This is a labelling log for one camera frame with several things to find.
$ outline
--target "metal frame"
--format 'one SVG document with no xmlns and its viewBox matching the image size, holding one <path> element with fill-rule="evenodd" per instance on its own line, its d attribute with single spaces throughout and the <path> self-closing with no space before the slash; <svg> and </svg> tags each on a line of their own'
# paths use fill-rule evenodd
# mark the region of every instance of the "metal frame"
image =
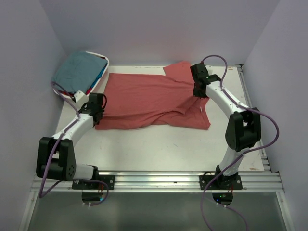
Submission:
<svg viewBox="0 0 308 231">
<path fill-rule="evenodd" d="M 100 172 L 102 175 L 115 175 L 114 192 L 182 192 L 200 193 L 199 176 L 203 172 Z M 279 173 L 241 172 L 244 192 L 283 192 Z M 56 181 L 47 180 L 46 188 Z M 41 178 L 35 178 L 32 191 L 38 192 Z M 53 191 L 69 192 L 72 182 L 61 182 Z M 206 192 L 224 192 L 208 190 Z"/>
<path fill-rule="evenodd" d="M 244 95 L 248 106 L 251 106 L 251 101 L 247 93 L 246 84 L 244 81 L 243 71 L 240 65 L 236 66 L 241 79 Z M 292 222 L 289 209 L 286 204 L 282 181 L 279 173 L 272 173 L 270 165 L 266 157 L 266 153 L 262 150 L 262 163 L 264 166 L 263 172 L 240 172 L 242 178 L 243 190 L 237 191 L 239 193 L 246 192 L 276 192 L 277 200 L 282 212 L 282 217 L 288 231 L 294 231 L 294 224 Z M 115 175 L 114 192 L 180 192 L 180 193 L 201 193 L 199 185 L 199 175 L 204 172 L 139 172 L 139 171 L 118 171 L 118 172 L 104 172 L 99 174 Z M 24 216 L 19 228 L 19 231 L 26 231 L 29 227 L 34 207 L 38 198 L 38 191 L 41 183 L 41 178 L 35 177 L 29 199 L 26 205 Z M 46 188 L 52 186 L 55 180 L 47 180 Z M 76 190 L 71 189 L 72 182 L 61 182 L 53 191 L 58 192 L 72 192 Z M 207 193 L 223 192 L 223 190 L 208 190 Z"/>
</svg>

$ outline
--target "pink shirt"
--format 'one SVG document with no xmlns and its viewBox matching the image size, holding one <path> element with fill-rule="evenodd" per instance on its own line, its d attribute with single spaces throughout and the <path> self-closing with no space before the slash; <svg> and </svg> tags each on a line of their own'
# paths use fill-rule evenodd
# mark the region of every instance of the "pink shirt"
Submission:
<svg viewBox="0 0 308 231">
<path fill-rule="evenodd" d="M 104 117 L 95 128 L 135 129 L 169 124 L 208 129 L 205 104 L 209 99 L 193 96 L 190 63 L 166 66 L 164 72 L 166 76 L 110 73 L 104 91 Z"/>
</svg>

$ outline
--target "white table surface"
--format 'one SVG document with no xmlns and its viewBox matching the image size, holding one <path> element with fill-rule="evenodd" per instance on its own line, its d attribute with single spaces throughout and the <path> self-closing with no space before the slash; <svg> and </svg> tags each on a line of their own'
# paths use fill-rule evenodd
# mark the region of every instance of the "white table surface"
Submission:
<svg viewBox="0 0 308 231">
<path fill-rule="evenodd" d="M 207 68 L 220 77 L 224 71 L 224 67 Z M 96 92 L 103 93 L 108 73 L 165 74 L 162 66 L 110 66 Z M 236 67 L 228 68 L 224 84 L 235 97 L 246 103 Z M 134 130 L 93 128 L 75 145 L 76 161 L 106 171 L 214 171 L 227 149 L 225 131 L 228 119 L 212 100 L 205 109 L 211 123 L 209 130 L 169 125 Z M 74 110 L 64 103 L 57 132 L 74 116 Z M 245 156 L 239 170 L 264 171 L 261 151 Z"/>
</svg>

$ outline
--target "white wall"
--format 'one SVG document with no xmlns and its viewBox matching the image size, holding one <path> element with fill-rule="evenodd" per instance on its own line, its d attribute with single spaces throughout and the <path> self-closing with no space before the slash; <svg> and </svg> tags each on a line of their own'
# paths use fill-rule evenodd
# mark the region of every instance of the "white wall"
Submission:
<svg viewBox="0 0 308 231">
<path fill-rule="evenodd" d="M 220 54 L 242 64 L 279 0 L 40 2 L 66 53 L 87 49 L 112 64 L 194 63 Z"/>
<path fill-rule="evenodd" d="M 64 50 L 37 0 L 0 2 L 0 230 L 17 230 L 38 142 L 55 130 L 61 100 L 49 85 Z"/>
<path fill-rule="evenodd" d="M 308 206 L 308 1 L 281 0 L 244 64 L 254 106 L 272 115 L 281 129 L 267 149 L 280 171 L 297 230 L 307 230 Z M 274 128 L 263 124 L 263 141 Z"/>
</svg>

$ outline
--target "blue cloth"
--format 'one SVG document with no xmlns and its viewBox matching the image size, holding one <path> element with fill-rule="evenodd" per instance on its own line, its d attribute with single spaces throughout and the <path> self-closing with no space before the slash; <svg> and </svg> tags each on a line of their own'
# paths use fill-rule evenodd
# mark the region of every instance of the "blue cloth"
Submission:
<svg viewBox="0 0 308 231">
<path fill-rule="evenodd" d="M 95 81 L 92 83 L 91 87 L 90 88 L 94 88 L 96 82 L 102 77 L 102 74 L 105 70 L 106 66 L 102 69 L 102 71 L 98 74 L 98 76 L 96 77 Z"/>
<path fill-rule="evenodd" d="M 74 94 L 78 90 L 86 93 L 106 65 L 105 59 L 84 51 L 76 51 L 60 66 L 52 81 L 69 93 Z"/>
</svg>

